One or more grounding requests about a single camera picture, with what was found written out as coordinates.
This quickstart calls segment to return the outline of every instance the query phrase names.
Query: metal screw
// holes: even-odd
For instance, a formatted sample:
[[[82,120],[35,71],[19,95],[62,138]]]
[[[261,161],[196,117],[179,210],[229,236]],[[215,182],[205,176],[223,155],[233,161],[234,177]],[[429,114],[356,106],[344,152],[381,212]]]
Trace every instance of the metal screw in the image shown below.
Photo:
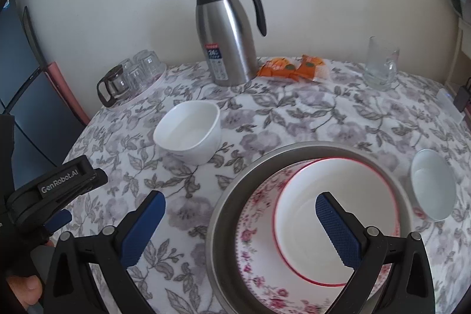
[[[366,232],[372,236],[372,237],[376,237],[378,234],[380,234],[380,231],[378,228],[374,227],[374,226],[370,226],[368,227],[368,229],[366,230]]]
[[[105,236],[109,236],[115,232],[115,227],[113,225],[108,225],[103,228],[101,231]]]
[[[422,239],[422,236],[420,235],[419,232],[412,232],[411,237],[416,241],[420,241]]]
[[[59,236],[61,241],[67,241],[70,238],[70,232],[64,232]]]

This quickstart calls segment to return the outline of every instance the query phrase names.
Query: blue gripper pad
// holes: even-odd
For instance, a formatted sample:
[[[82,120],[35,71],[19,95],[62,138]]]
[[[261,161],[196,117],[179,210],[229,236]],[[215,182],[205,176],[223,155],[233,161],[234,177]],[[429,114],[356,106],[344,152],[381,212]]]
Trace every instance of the blue gripper pad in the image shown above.
[[[316,215],[343,264],[357,270],[361,263],[360,243],[322,194],[316,199]]]
[[[157,192],[141,215],[135,220],[121,244],[121,265],[130,267],[139,261],[147,243],[165,214],[165,196]]]
[[[53,215],[45,224],[44,228],[51,234],[58,231],[64,225],[72,221],[72,214],[67,209],[62,209]]]

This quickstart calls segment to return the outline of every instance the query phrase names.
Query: floral plate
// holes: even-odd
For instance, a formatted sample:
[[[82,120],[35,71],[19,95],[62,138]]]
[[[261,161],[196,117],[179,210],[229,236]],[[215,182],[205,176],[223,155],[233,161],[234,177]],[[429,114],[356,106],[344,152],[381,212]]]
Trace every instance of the floral plate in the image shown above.
[[[248,199],[237,223],[235,254],[239,273],[258,301],[279,314],[321,314],[343,289],[312,284],[299,277],[283,261],[273,237],[272,213],[278,195],[297,171],[313,161],[292,164],[265,180]],[[383,266],[370,297],[380,289],[389,270],[390,265]]]

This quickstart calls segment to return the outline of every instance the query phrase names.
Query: fingernail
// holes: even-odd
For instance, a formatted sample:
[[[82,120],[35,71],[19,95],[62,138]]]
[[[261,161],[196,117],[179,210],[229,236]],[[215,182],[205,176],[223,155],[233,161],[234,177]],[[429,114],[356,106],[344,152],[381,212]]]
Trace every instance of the fingernail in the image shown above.
[[[34,290],[37,289],[38,287],[38,277],[36,276],[31,276],[26,279],[26,287],[28,290]]]

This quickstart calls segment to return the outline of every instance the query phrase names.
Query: thermos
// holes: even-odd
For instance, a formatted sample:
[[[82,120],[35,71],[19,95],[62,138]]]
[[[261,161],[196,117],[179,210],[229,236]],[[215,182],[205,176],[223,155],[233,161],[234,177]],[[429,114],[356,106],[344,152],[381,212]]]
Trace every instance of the thermos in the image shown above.
[[[253,0],[260,33],[267,35],[261,0]],[[213,82],[237,86],[258,72],[247,14],[239,0],[196,0],[196,28]]]

